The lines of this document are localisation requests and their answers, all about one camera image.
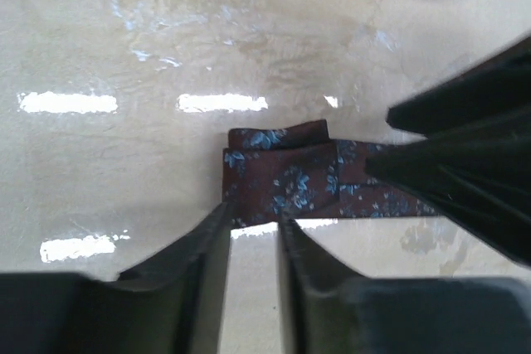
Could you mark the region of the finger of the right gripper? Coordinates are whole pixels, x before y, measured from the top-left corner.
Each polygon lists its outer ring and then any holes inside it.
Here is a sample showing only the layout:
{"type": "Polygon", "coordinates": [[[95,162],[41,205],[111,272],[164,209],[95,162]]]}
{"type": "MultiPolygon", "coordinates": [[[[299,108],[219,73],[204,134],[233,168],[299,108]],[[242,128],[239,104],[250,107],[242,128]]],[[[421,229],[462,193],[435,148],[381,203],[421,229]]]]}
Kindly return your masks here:
{"type": "Polygon", "coordinates": [[[387,124],[430,136],[530,105],[530,36],[392,106],[387,124]]]}
{"type": "Polygon", "coordinates": [[[369,158],[365,171],[530,265],[529,123],[469,127],[410,143],[369,158]]]}

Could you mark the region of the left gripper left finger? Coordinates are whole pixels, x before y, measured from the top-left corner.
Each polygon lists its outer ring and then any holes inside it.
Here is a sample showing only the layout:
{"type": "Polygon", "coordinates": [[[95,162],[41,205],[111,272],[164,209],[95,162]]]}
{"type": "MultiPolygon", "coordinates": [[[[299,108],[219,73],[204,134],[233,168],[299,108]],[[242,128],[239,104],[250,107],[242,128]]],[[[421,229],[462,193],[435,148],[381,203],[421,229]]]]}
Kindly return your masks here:
{"type": "Polygon", "coordinates": [[[218,205],[113,281],[76,272],[2,274],[2,352],[216,352],[231,221],[231,205],[218,205]]]}

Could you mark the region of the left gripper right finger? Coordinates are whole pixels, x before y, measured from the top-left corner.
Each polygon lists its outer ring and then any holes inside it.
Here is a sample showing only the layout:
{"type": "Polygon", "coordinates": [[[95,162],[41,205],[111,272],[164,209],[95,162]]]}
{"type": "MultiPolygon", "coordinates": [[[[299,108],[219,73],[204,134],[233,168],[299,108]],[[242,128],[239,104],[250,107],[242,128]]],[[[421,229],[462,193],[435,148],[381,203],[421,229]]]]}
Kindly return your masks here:
{"type": "Polygon", "coordinates": [[[282,216],[287,353],[527,353],[530,287],[518,279],[370,278],[282,216]]]}

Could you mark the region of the dark brown patterned tie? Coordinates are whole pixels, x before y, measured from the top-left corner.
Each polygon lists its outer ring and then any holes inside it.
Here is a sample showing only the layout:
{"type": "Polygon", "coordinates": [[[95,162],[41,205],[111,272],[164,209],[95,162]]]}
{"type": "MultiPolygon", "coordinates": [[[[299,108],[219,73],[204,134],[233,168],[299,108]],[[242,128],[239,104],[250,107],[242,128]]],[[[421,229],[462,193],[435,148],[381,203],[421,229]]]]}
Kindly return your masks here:
{"type": "Polygon", "coordinates": [[[389,145],[332,139],[325,120],[286,129],[232,129],[223,151],[222,196],[237,228],[293,218],[431,217],[436,211],[365,173],[389,145]]]}

